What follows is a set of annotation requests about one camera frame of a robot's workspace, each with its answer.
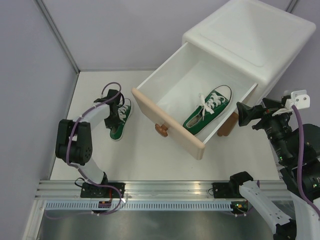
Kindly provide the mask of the beige drawer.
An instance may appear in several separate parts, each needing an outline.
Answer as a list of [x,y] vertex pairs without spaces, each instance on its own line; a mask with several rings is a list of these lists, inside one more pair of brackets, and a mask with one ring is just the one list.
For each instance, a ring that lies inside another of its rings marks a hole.
[[[184,127],[185,120],[218,86],[232,90],[226,111],[197,135]],[[235,111],[236,103],[250,97],[257,82],[190,42],[183,44],[138,87],[131,90],[141,112],[154,124],[168,127],[168,137],[196,160],[203,158],[206,143]]]

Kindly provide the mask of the brown drawer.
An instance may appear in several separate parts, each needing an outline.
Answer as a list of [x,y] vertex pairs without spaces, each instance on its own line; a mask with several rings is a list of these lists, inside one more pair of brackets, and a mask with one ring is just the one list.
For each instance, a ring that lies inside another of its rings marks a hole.
[[239,115],[236,112],[233,112],[229,118],[223,123],[223,125],[217,131],[219,137],[227,137],[235,127],[238,122]]

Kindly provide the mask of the bear knob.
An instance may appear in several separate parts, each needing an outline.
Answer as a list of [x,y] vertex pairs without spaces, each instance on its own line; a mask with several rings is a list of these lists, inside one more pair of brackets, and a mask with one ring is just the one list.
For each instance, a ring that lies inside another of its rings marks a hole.
[[162,137],[166,138],[168,136],[168,127],[165,126],[164,124],[159,125],[159,124],[155,124],[155,130],[158,134],[160,134]]

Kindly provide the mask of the green sneaker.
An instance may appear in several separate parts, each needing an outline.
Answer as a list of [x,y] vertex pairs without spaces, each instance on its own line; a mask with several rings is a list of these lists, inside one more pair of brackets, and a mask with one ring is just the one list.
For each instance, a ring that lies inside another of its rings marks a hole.
[[199,134],[226,111],[232,97],[233,92],[228,85],[220,85],[214,88],[207,96],[200,93],[200,104],[182,126],[194,136]]
[[109,136],[113,141],[119,141],[124,134],[125,125],[133,112],[133,104],[129,98],[125,98],[124,102],[120,104],[117,113],[120,123],[113,126],[110,130]]

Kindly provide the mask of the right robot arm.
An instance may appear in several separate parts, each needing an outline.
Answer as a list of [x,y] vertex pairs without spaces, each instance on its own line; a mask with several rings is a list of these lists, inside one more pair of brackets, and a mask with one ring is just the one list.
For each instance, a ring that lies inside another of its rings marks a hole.
[[283,213],[258,187],[246,171],[232,175],[228,192],[243,197],[268,224],[275,240],[318,240],[320,238],[320,128],[304,124],[300,110],[310,107],[310,97],[268,98],[263,105],[249,107],[237,102],[238,124],[252,120],[254,130],[264,130],[279,164],[280,173],[294,204],[295,218]]

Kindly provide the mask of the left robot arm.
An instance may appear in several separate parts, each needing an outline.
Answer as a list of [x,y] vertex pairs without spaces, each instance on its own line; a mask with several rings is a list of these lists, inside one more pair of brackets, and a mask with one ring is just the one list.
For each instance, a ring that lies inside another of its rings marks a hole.
[[110,139],[119,141],[132,110],[129,98],[118,90],[110,89],[105,97],[96,99],[78,118],[62,119],[58,124],[55,156],[77,169],[92,185],[91,191],[98,198],[108,195],[109,185],[107,174],[93,159],[92,130],[103,122],[109,130]]

